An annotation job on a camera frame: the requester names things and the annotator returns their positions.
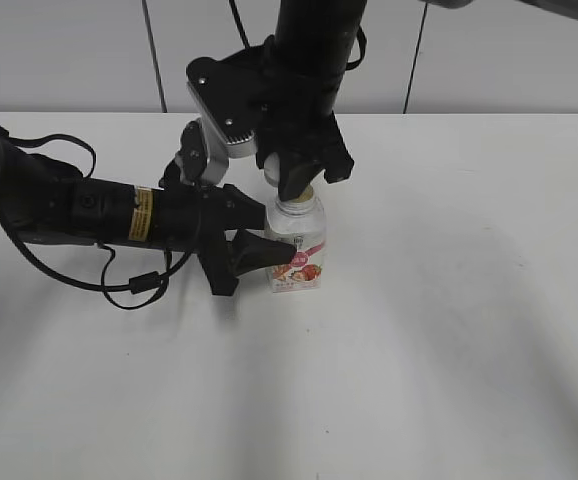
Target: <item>robotic arm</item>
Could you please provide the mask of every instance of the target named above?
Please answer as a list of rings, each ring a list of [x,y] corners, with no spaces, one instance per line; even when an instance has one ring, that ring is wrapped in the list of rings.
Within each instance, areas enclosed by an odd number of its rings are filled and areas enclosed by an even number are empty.
[[[431,0],[457,8],[472,0]],[[520,0],[578,19],[578,0]],[[329,183],[349,178],[353,160],[333,106],[346,71],[357,67],[366,46],[360,28],[367,0],[282,0],[275,35],[223,60],[203,57],[187,67],[188,88],[201,114],[181,136],[160,189],[83,176],[75,167],[26,147],[51,140],[84,142],[67,135],[36,141],[9,136],[0,127],[0,224],[38,269],[69,285],[99,291],[162,296],[171,275],[196,253],[216,295],[232,295],[238,276],[289,263],[293,246],[247,230],[264,228],[264,206],[233,185],[217,187],[230,158],[256,156],[275,170],[281,199],[295,198],[324,171]],[[349,62],[354,41],[360,59]],[[225,231],[236,230],[232,241]],[[159,249],[166,271],[126,285],[80,282],[44,265],[25,243],[109,245]],[[172,265],[171,252],[184,251]]]

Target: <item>bottle label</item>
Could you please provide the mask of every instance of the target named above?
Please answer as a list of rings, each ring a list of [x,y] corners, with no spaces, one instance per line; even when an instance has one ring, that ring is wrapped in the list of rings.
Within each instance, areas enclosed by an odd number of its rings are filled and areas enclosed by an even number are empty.
[[[290,243],[296,247],[296,255],[287,265],[276,265],[267,269],[274,292],[305,290],[320,286],[320,276],[325,256],[325,233],[278,235],[269,231],[267,238]]]

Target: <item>strawberry graphic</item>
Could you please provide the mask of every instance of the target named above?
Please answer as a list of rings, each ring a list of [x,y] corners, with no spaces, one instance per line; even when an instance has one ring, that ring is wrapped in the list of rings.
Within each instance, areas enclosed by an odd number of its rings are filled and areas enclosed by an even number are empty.
[[[297,282],[310,282],[314,280],[320,273],[322,272],[322,268],[318,265],[305,265],[302,267],[302,270],[297,272],[293,272],[291,274],[291,279]]]

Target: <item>black cable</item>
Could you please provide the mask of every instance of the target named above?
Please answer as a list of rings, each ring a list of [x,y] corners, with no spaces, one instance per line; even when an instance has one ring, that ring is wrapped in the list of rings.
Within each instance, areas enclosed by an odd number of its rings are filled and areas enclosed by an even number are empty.
[[[147,305],[151,305],[152,303],[157,302],[167,292],[167,289],[169,288],[169,277],[165,277],[164,275],[161,275],[160,286],[154,292],[154,294],[151,297],[149,297],[149,299],[147,299],[146,301],[142,302],[139,305],[127,306],[127,305],[119,304],[111,297],[111,295],[109,295],[109,291],[107,290],[107,287],[105,284],[105,277],[107,276],[107,269],[109,268],[109,265],[111,265],[111,262],[113,262],[114,259],[116,258],[116,251],[113,248],[111,248],[107,245],[104,245],[102,243],[98,244],[98,247],[102,248],[104,250],[107,250],[110,253],[109,260],[107,260],[107,263],[105,263],[105,266],[102,269],[102,273],[100,274],[100,285],[102,286],[102,294],[104,295],[105,299],[109,303],[111,303],[114,307],[118,307],[121,310],[138,310],[139,308],[146,307]],[[171,269],[171,250],[166,249],[164,251],[164,255],[165,255],[165,271],[169,271]]]
[[[151,305],[152,303],[160,300],[163,297],[163,295],[167,292],[167,289],[169,288],[169,279],[171,278],[171,276],[173,276],[178,270],[180,270],[187,263],[187,261],[189,261],[191,255],[193,255],[193,252],[198,247],[200,232],[202,230],[202,206],[200,205],[200,198],[201,198],[200,187],[197,187],[196,192],[198,194],[198,221],[196,222],[196,228],[191,239],[191,244],[187,248],[185,253],[182,255],[180,260],[178,260],[173,267],[171,266],[172,261],[171,250],[169,250],[168,248],[165,249],[164,251],[165,272],[159,276],[160,286],[158,287],[158,290],[156,290],[156,292],[148,300],[141,303],[140,305],[134,306],[121,305],[118,302],[116,302],[111,297],[111,295],[109,295],[109,290],[107,289],[105,284],[105,277],[107,276],[107,270],[109,268],[109,265],[111,265],[111,262],[113,262],[114,259],[116,258],[116,251],[113,248],[109,247],[108,245],[104,245],[102,243],[98,244],[99,248],[107,250],[110,254],[109,260],[107,260],[107,263],[105,263],[105,266],[102,269],[102,273],[100,274],[100,285],[102,286],[102,294],[109,303],[122,310],[138,310],[139,308],[146,307],[147,305]]]
[[[356,40],[358,40],[358,49],[360,50],[360,58],[358,58],[358,60],[354,60],[353,62],[348,62],[346,68],[347,71],[355,70],[360,66],[360,64],[365,59],[365,55],[367,53],[367,35],[365,35],[365,32],[362,29],[362,27],[358,27]]]
[[[75,278],[67,277],[59,272],[56,272],[52,268],[45,265],[38,257],[36,257],[31,250],[20,240],[18,233],[16,232],[15,227],[9,222],[9,219],[4,214],[2,209],[0,208],[0,226],[4,230],[11,243],[18,249],[20,254],[25,257],[25,259],[31,263],[34,267],[40,270],[42,273],[47,275],[48,277],[53,278],[54,280],[58,280],[59,282],[65,283],[72,287],[80,288],[82,290],[88,290],[90,292],[102,292],[102,287],[100,285],[96,285],[95,283],[87,283],[81,282],[80,280],[76,280]],[[110,292],[126,292],[130,290],[130,285],[127,283],[125,285],[110,285],[107,287],[107,290]]]
[[[178,270],[180,270],[184,266],[184,264],[189,260],[191,255],[193,255],[193,252],[196,249],[196,247],[198,245],[198,240],[200,238],[200,231],[202,229],[201,225],[202,225],[202,207],[201,207],[200,202],[199,202],[198,203],[198,221],[197,221],[196,229],[194,231],[194,234],[193,234],[193,237],[191,240],[191,245],[189,246],[187,251],[185,251],[185,253],[180,258],[180,260],[178,260],[178,262],[176,262],[176,264],[173,267],[168,268],[163,274],[160,275],[159,278],[161,281],[161,286],[162,286],[162,282],[168,281],[168,279],[172,275],[174,275]],[[38,257],[36,257],[31,252],[31,250],[29,250],[27,245],[25,245],[24,242],[22,240],[20,240],[20,237],[18,236],[18,233],[17,233],[15,227],[9,222],[9,219],[7,218],[7,216],[2,211],[1,208],[0,208],[0,226],[4,230],[7,237],[9,237],[9,240],[11,240],[11,243],[14,244],[14,246],[18,249],[20,254],[25,259],[29,263],[31,263],[34,267],[36,267],[38,270],[40,270],[42,273],[44,273],[45,275],[47,275],[48,277],[50,277],[54,280],[62,282],[66,285],[70,285],[72,287],[80,288],[82,290],[87,290],[87,291],[91,291],[91,292],[100,292],[103,294],[104,293],[108,294],[108,293],[115,293],[115,292],[131,291],[132,285],[130,283],[126,283],[124,285],[104,285],[104,286],[102,284],[97,285],[94,283],[82,282],[80,280],[76,280],[75,278],[67,277],[66,275],[63,275],[63,274],[53,270],[52,268],[47,266],[45,263],[43,263]]]
[[[85,178],[91,178],[91,175],[93,175],[93,172],[96,170],[96,151],[87,142],[80,140],[78,137],[74,137],[73,135],[67,135],[65,133],[54,133],[41,138],[25,139],[8,137],[6,140],[12,145],[21,148],[39,148],[55,140],[73,143],[74,145],[78,145],[79,147],[84,148],[91,155],[91,169],[89,170],[89,173],[85,175]]]
[[[240,18],[240,13],[238,12],[238,6],[236,5],[236,0],[229,0],[229,6],[231,7],[231,14],[233,15],[233,21],[236,22],[236,28],[240,34],[240,40],[245,48],[251,48],[249,44],[249,39],[247,38],[247,32],[245,32],[245,27],[242,25],[242,19]]]

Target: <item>bottle neck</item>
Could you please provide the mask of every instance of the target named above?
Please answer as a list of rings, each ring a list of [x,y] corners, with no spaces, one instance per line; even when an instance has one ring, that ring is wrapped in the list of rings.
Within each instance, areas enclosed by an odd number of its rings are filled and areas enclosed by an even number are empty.
[[[287,215],[306,215],[316,205],[316,195],[313,187],[309,185],[307,189],[298,198],[281,202],[280,198],[276,197],[276,206],[278,209]]]

